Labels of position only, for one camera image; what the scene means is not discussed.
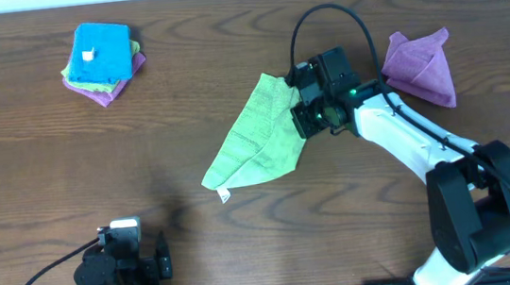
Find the green microfiber cloth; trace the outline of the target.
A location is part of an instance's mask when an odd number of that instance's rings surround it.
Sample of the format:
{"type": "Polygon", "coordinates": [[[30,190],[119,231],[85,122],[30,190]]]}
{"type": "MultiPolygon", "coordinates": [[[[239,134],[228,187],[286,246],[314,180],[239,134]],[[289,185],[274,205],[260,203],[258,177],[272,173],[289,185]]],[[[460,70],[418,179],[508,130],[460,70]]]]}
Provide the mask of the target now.
{"type": "Polygon", "coordinates": [[[262,74],[201,185],[227,202],[232,189],[295,171],[305,145],[291,114],[299,100],[299,92],[284,78],[262,74]]]}

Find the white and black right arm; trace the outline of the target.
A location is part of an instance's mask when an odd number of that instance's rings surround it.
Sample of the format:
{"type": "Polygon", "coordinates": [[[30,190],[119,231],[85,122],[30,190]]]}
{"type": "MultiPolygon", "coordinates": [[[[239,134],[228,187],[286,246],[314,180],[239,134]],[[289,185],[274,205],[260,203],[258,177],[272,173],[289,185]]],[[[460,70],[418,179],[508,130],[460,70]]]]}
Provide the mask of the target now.
{"type": "Polygon", "coordinates": [[[410,278],[368,285],[510,285],[510,149],[453,135],[419,115],[380,80],[362,82],[336,48],[292,67],[292,108],[310,139],[346,130],[384,148],[426,185],[434,251],[410,278]]]}

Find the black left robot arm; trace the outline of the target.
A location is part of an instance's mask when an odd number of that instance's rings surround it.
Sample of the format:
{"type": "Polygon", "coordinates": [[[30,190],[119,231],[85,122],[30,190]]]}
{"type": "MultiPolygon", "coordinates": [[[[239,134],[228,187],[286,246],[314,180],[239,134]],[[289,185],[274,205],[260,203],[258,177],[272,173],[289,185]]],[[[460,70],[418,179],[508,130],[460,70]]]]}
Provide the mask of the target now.
{"type": "Polygon", "coordinates": [[[85,251],[74,274],[76,285],[160,285],[173,275],[168,243],[163,233],[155,241],[154,254],[140,256],[137,232],[111,232],[85,251]]]}

